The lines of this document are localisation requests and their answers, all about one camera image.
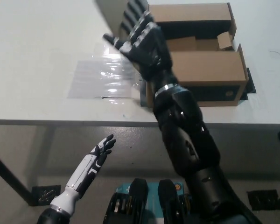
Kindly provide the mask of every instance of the box flap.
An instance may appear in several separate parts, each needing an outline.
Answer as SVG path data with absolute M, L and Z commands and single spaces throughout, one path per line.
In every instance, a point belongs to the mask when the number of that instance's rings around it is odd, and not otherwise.
M 191 36 L 168 40 L 167 45 L 170 52 L 196 50 L 196 39 L 194 36 Z
M 241 61 L 242 61 L 242 65 L 244 68 L 244 73 L 245 73 L 245 78 L 248 81 L 249 80 L 249 76 L 248 76 L 248 71 L 247 71 L 247 67 L 246 67 L 246 62 L 245 62 L 245 58 L 244 58 L 244 53 L 243 53 L 243 49 L 242 49 L 242 45 L 239 44 L 238 46 L 238 53 L 241 57 Z
M 218 36 L 219 50 L 234 50 L 232 36 L 229 32 L 222 33 Z
M 227 5 L 228 5 L 228 9 L 229 9 L 229 14 L 231 16 L 231 26 L 230 26 L 230 29 L 229 29 L 229 33 L 232 36 L 232 40 L 233 40 L 234 36 L 235 36 L 235 33 L 237 31 L 237 25 L 235 23 L 235 19 L 234 19 L 234 16 L 233 16 L 233 12 L 232 12 L 230 3 L 227 3 Z
M 231 20 L 226 3 L 149 5 L 156 22 Z
M 239 52 L 172 52 L 173 71 L 177 79 L 190 84 L 245 81 Z

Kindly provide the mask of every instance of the metal ring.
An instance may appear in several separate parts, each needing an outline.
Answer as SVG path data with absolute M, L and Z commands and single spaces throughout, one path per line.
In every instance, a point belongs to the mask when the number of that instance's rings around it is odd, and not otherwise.
M 173 83 L 170 83 L 170 84 L 167 84 L 167 85 L 164 85 L 163 87 L 161 87 L 154 95 L 154 97 L 157 97 L 161 92 L 164 92 L 170 88 L 173 88 L 177 86 L 177 84 L 173 84 Z

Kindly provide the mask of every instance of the table leg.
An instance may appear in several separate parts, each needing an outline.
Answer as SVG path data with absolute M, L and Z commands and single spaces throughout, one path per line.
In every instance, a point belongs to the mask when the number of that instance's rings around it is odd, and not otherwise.
M 0 176 L 12 187 L 30 206 L 36 206 L 37 200 L 32 193 L 19 181 L 18 178 L 0 160 Z

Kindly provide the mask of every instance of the white table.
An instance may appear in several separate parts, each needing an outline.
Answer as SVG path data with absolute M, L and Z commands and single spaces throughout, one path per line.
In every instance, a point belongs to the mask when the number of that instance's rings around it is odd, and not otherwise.
M 257 94 L 237 107 L 204 107 L 204 120 L 220 127 L 280 128 L 280 0 L 230 2 L 238 27 L 235 40 L 243 46 Z M 133 98 L 116 99 L 116 104 L 68 98 L 77 63 L 105 44 L 102 35 L 108 31 L 92 0 L 0 0 L 0 124 L 157 126 L 151 111 Z M 30 192 L 3 168 L 0 161 L 1 176 L 34 204 Z

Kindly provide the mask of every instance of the white robotic arm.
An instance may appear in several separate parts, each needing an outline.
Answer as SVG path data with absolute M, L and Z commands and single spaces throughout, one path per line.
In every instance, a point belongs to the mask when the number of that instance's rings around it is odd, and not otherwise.
M 81 199 L 104 164 L 107 155 L 116 142 L 113 134 L 101 140 L 80 162 L 64 192 L 54 198 L 50 208 L 45 210 L 38 219 L 38 224 L 66 224 L 75 212 L 76 201 Z

